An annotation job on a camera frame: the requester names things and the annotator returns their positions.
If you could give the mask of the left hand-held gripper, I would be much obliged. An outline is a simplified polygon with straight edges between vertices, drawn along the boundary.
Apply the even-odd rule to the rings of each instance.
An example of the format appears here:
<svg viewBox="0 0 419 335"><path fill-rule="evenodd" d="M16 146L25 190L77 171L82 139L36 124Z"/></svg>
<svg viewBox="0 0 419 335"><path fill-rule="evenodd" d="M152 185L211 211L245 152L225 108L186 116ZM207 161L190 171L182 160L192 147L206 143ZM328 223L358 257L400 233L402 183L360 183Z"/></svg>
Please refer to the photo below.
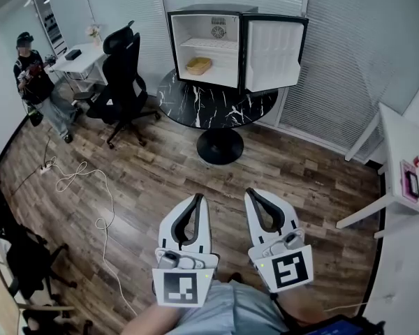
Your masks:
<svg viewBox="0 0 419 335"><path fill-rule="evenodd" d="M192 217L189 237L185 229ZM157 304L177 308L203 306L219 264L219 256L211 253L209 208L203 194L181 201L165 216L159 227L159 246L162 248L155 251L158 265L152 270Z"/></svg>

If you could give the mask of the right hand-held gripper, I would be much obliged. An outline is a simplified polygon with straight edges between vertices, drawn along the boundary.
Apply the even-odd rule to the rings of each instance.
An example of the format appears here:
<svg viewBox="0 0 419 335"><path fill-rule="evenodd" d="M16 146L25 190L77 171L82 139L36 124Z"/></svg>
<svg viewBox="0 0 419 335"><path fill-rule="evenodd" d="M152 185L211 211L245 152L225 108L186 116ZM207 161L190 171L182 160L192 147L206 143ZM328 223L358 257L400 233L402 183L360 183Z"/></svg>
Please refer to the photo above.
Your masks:
<svg viewBox="0 0 419 335"><path fill-rule="evenodd" d="M270 292L283 292L314 280L312 249L304 243L304 231L294 207L279 196L257 188L244 194L248 229L253 247L250 260ZM261 208L272 218L266 226ZM263 241L263 235L282 235Z"/></svg>

